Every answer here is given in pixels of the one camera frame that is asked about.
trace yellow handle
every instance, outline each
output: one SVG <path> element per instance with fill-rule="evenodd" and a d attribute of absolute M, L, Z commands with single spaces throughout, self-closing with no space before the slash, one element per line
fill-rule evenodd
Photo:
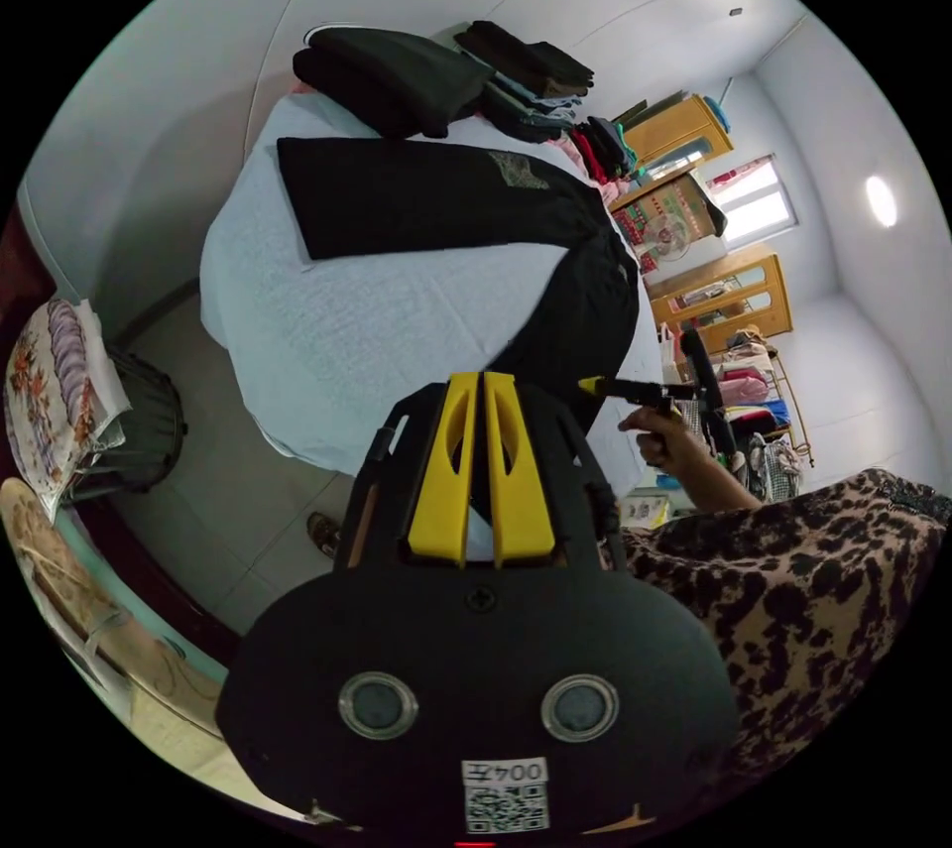
<path fill-rule="evenodd" d="M 408 538 L 417 556 L 452 560 L 461 567 L 466 564 L 478 391 L 478 372 L 449 380 Z M 453 467 L 457 449 L 458 471 Z"/>
<path fill-rule="evenodd" d="M 486 372 L 483 382 L 496 566 L 549 556 L 555 534 L 515 380 Z"/>

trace hand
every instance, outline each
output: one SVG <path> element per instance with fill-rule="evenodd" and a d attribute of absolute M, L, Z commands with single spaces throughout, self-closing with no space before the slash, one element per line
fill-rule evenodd
<path fill-rule="evenodd" d="M 647 432 L 637 438 L 645 462 L 679 481 L 714 461 L 706 445 L 679 416 L 669 419 L 655 409 L 637 409 L 618 426 L 618 431 L 633 430 Z"/>

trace camera lens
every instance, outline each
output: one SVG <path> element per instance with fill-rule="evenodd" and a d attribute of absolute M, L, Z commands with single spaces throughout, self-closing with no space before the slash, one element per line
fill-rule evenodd
<path fill-rule="evenodd" d="M 348 679 L 337 708 L 347 726 L 365 739 L 396 739 L 417 718 L 410 688 L 385 672 L 362 672 Z"/>
<path fill-rule="evenodd" d="M 582 673 L 556 683 L 542 700 L 542 725 L 561 742 L 589 742 L 618 717 L 618 692 L 601 676 Z"/>

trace dresser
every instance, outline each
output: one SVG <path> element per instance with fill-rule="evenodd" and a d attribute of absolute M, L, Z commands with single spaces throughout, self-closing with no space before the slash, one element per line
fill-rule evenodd
<path fill-rule="evenodd" d="M 672 332 L 685 323 L 709 354 L 725 352 L 739 330 L 755 325 L 764 337 L 790 332 L 790 304 L 779 256 L 755 243 L 649 287 L 654 322 Z"/>

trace handheld tool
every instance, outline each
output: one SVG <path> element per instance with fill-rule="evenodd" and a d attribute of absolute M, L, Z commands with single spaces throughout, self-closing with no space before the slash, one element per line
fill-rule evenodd
<path fill-rule="evenodd" d="M 656 382 L 632 382 L 627 379 L 594 376 L 582 379 L 578 386 L 596 398 L 624 399 L 632 405 L 654 409 L 668 418 L 680 418 L 675 402 L 695 402 L 704 436 L 719 454 L 730 460 L 737 451 L 737 444 L 731 427 L 724 418 L 724 401 L 704 343 L 696 330 L 689 329 L 681 335 L 680 347 L 693 374 L 693 383 L 661 385 Z M 654 438 L 664 447 L 661 435 L 656 434 Z"/>

